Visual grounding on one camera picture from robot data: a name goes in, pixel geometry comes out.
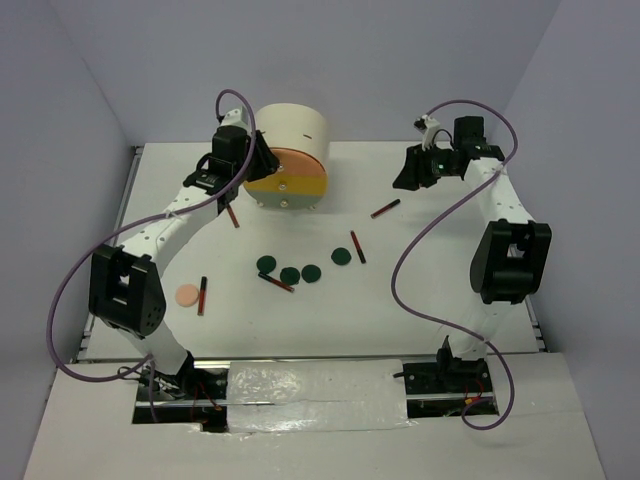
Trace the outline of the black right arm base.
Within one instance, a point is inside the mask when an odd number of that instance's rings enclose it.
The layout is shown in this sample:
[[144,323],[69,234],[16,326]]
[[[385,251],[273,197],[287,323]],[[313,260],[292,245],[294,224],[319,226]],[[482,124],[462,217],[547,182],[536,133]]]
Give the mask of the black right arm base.
[[455,357],[446,336],[435,359],[402,365],[394,379],[404,381],[407,415],[411,419],[497,415],[493,385],[484,359]]

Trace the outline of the orange top drawer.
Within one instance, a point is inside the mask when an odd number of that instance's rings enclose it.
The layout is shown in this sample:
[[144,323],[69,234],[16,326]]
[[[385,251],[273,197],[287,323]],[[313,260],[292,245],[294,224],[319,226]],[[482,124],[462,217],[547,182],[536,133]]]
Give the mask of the orange top drawer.
[[274,148],[271,152],[279,161],[277,170],[279,174],[293,177],[326,176],[322,163],[308,153],[287,148]]

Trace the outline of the yellow drawer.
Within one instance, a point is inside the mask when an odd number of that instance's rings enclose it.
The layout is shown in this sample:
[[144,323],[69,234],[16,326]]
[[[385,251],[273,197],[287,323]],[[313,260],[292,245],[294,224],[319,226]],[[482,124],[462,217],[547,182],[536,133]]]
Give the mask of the yellow drawer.
[[289,175],[282,171],[253,182],[246,181],[244,187],[250,192],[324,196],[328,188],[328,177]]

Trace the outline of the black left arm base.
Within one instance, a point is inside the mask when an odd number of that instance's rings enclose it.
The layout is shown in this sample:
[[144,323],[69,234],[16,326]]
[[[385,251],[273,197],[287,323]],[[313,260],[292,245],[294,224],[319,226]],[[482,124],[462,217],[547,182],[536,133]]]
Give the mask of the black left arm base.
[[136,399],[132,423],[193,424],[208,433],[225,433],[228,368],[199,368],[191,354],[176,375],[151,372],[147,366],[132,374]]

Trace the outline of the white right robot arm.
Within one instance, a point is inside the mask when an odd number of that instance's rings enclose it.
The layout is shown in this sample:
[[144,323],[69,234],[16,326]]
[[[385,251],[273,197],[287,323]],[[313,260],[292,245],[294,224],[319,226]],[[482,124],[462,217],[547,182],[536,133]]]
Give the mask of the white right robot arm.
[[485,223],[469,268],[473,301],[461,320],[438,321],[453,329],[446,344],[456,357],[436,365],[435,379],[442,389],[456,391],[470,377],[464,360],[485,356],[504,319],[538,291],[552,231],[523,206],[506,170],[509,158],[487,142],[483,117],[457,118],[444,148],[436,143],[441,125],[434,117],[423,115],[414,126],[422,141],[407,149],[394,188],[416,191],[442,178],[458,177],[470,190],[458,203],[476,200]]

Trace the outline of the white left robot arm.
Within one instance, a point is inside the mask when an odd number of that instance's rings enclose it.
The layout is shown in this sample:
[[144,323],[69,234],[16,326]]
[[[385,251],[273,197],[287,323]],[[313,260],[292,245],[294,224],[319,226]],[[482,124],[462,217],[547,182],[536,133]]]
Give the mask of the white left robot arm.
[[118,331],[143,356],[152,356],[160,386],[184,398],[209,375],[174,337],[164,320],[167,302],[161,278],[174,257],[236,199],[245,181],[277,172],[279,161],[261,132],[221,126],[211,152],[184,180],[167,212],[122,244],[100,245],[91,257],[89,310]]

